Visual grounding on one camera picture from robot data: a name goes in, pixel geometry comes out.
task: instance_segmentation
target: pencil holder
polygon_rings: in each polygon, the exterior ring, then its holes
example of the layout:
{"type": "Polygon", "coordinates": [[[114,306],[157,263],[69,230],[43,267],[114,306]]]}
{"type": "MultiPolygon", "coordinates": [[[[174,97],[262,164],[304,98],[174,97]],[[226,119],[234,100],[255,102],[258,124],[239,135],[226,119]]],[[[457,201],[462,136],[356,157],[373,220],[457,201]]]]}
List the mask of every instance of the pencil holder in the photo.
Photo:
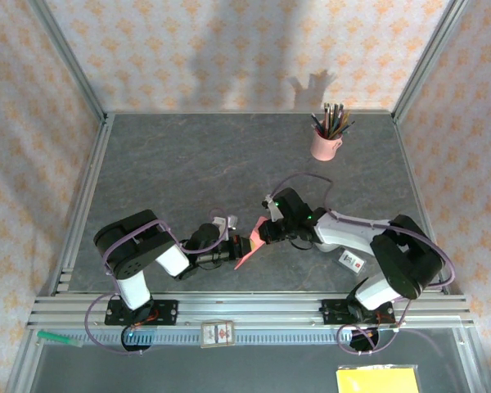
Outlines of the pencil holder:
{"type": "Polygon", "coordinates": [[[329,161],[335,158],[336,151],[342,146],[342,137],[338,139],[325,139],[317,129],[313,135],[313,143],[311,144],[311,154],[314,158],[320,161],[329,161]]]}

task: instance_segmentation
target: yellow sticky note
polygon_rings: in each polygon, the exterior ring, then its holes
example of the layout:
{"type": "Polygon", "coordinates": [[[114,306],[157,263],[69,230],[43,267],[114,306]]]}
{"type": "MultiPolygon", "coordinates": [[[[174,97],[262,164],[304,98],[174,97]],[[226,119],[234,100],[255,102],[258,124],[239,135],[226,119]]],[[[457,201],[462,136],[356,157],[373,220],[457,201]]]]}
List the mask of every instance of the yellow sticky note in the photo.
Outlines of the yellow sticky note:
{"type": "Polygon", "coordinates": [[[339,393],[419,393],[413,368],[358,368],[336,372],[339,393]]]}

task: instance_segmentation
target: sticker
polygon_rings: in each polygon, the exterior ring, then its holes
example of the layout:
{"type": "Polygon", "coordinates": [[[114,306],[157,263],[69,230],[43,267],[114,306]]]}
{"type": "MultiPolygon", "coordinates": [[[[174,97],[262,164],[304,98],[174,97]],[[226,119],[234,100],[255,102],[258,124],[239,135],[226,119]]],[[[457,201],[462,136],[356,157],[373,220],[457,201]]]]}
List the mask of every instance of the sticker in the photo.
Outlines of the sticker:
{"type": "Polygon", "coordinates": [[[202,323],[202,348],[234,346],[235,326],[232,321],[202,323]]]}
{"type": "Polygon", "coordinates": [[[365,260],[363,260],[362,258],[358,258],[355,254],[347,250],[342,253],[338,261],[345,267],[354,271],[356,274],[360,273],[360,270],[366,263],[365,260]]]}

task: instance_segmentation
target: floral wallpaper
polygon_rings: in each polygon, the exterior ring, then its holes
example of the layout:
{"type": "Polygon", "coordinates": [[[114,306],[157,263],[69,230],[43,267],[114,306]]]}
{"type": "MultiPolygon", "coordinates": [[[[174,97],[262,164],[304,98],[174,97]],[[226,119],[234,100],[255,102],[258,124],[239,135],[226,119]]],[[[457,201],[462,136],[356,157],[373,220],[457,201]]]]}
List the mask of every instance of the floral wallpaper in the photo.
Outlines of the floral wallpaper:
{"type": "Polygon", "coordinates": [[[449,0],[48,0],[106,111],[392,110],[449,0]]]}
{"type": "Polygon", "coordinates": [[[28,2],[0,0],[0,392],[97,125],[28,2]]]}
{"type": "Polygon", "coordinates": [[[491,0],[468,5],[401,130],[491,368],[491,0]]]}

